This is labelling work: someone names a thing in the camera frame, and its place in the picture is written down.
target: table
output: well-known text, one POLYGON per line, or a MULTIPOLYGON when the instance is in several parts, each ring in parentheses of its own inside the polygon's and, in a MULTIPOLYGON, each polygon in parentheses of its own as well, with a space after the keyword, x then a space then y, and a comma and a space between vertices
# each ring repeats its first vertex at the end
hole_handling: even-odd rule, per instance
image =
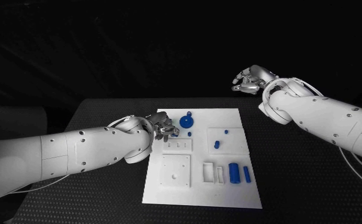
POLYGON ((336 146, 294 123, 276 123, 260 103, 258 97, 88 99, 66 131, 157 108, 238 108, 263 210, 143 204, 147 158, 74 174, 30 192, 13 223, 362 223, 362 181, 336 146))

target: robotic hand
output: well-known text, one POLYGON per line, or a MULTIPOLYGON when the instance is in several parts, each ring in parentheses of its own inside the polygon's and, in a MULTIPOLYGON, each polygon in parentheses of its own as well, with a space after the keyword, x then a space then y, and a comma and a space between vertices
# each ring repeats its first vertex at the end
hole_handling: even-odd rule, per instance
POLYGON ((286 125, 294 121, 304 131, 362 155, 359 107, 325 97, 303 80, 278 78, 257 65, 237 75, 232 83, 237 84, 241 79, 242 84, 232 90, 257 94, 260 88, 264 89, 258 108, 276 122, 286 125))
POLYGON ((153 138, 179 134, 166 112, 127 116, 108 127, 0 140, 0 197, 30 183, 117 163, 140 162, 151 153, 153 138))

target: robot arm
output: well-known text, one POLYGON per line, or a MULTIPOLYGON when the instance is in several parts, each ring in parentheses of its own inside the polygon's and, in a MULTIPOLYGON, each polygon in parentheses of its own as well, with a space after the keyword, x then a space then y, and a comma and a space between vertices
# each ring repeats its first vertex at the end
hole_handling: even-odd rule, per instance
POLYGON ((30 183, 117 163, 140 162, 156 139, 179 134, 166 112, 127 116, 108 127, 0 141, 0 197, 30 183))
POLYGON ((325 97, 307 83, 296 78, 280 79, 267 69, 254 65, 234 79, 245 83, 232 87, 234 91, 263 91, 258 108, 280 124, 291 121, 299 127, 329 143, 362 155, 362 111, 329 97, 325 97))

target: blue object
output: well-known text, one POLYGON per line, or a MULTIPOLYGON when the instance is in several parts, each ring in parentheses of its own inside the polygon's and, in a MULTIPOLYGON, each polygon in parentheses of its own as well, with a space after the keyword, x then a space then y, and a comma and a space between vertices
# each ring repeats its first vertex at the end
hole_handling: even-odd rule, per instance
POLYGON ((248 170, 247 166, 244 167, 244 174, 245 174, 245 180, 250 183, 251 182, 251 175, 250 175, 250 170, 248 170))
POLYGON ((183 116, 183 117, 179 119, 179 125, 180 125, 180 127, 183 127, 183 128, 190 128, 192 125, 193 125, 193 119, 192 119, 190 115, 192 115, 192 113, 188 112, 188 115, 183 116))
POLYGON ((213 147, 215 147, 215 149, 218 149, 218 148, 219 148, 219 145, 221 145, 221 141, 219 141, 219 140, 216 140, 216 141, 215 141, 215 146, 213 146, 213 147))
POLYGON ((239 184, 239 166, 237 163, 231 163, 228 165, 228 172, 229 172, 229 182, 232 184, 239 184))

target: black curtain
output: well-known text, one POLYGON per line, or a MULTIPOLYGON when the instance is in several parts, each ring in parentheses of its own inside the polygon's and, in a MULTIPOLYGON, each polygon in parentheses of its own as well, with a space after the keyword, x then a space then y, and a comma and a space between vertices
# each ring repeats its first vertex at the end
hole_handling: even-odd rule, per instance
POLYGON ((252 64, 361 97, 359 0, 1 0, 0 103, 251 96, 252 64))

